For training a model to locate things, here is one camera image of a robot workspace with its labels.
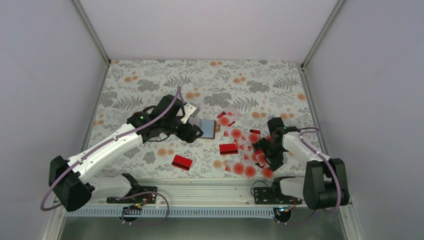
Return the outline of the brown leather card holder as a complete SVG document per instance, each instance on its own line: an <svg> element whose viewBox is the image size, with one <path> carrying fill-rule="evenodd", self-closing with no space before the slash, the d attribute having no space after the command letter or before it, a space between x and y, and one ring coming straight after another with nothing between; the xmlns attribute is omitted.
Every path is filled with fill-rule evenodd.
<svg viewBox="0 0 424 240"><path fill-rule="evenodd" d="M200 119L196 117L189 118L188 122L196 125L203 132L201 139L213 140L216 138L216 133L220 131L217 121L212 119Z"/></svg>

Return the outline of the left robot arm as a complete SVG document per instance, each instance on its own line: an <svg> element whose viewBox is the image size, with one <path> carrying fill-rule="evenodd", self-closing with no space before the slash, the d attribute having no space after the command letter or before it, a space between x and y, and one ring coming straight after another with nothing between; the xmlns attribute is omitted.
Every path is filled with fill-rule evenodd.
<svg viewBox="0 0 424 240"><path fill-rule="evenodd" d="M48 191L68 212L95 199L134 202L139 197L139 184L129 173L115 177L97 177L97 173L123 153L161 134L193 143L203 135L200 126L190 122L198 111L198 107L176 95L163 96L157 105L133 113L120 128L91 148L67 159L60 155L52 159Z"/></svg>

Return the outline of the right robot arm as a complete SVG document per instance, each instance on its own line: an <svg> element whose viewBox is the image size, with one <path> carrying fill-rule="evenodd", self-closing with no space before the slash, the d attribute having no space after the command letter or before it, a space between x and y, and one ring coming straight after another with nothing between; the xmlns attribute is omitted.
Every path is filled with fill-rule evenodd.
<svg viewBox="0 0 424 240"><path fill-rule="evenodd" d="M273 117L267 122L270 139L262 138L253 144L254 155L263 159L263 170L274 173L284 164L286 153L305 164L304 176L275 177L270 187L255 187L256 204L288 205L295 200L305 202L311 210L345 206L350 202L345 163L332 158L306 140L308 133L317 128L286 126L281 118Z"/></svg>

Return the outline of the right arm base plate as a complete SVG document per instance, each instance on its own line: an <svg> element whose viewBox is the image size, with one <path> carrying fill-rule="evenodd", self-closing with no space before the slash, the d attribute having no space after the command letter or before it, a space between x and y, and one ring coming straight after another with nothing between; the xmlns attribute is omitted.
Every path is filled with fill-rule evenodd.
<svg viewBox="0 0 424 240"><path fill-rule="evenodd" d="M256 205L301 205L303 203L300 198L274 193L271 187L254 187L252 192Z"/></svg>

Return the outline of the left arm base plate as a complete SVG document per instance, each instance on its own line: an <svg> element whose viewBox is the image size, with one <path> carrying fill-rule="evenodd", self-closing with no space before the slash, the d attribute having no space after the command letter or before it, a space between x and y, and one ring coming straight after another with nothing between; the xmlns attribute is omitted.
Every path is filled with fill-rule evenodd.
<svg viewBox="0 0 424 240"><path fill-rule="evenodd" d="M133 187L125 196L124 199L115 197L108 197L106 202L108 204L154 204L156 202L155 193L147 193L141 195L142 192L156 192L156 186L140 186Z"/></svg>

